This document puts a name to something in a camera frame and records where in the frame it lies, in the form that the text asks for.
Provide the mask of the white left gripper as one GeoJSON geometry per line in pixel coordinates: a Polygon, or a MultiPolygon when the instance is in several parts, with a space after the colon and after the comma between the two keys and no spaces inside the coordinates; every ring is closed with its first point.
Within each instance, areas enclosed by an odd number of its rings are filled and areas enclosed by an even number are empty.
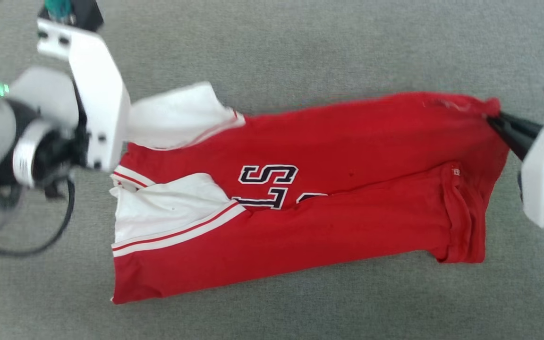
{"type": "Polygon", "coordinates": [[[38,42],[37,51],[70,66],[92,135],[88,167],[112,172],[126,136],[130,96],[108,46],[98,33],[49,19],[39,18],[37,28],[48,34],[38,42]]]}

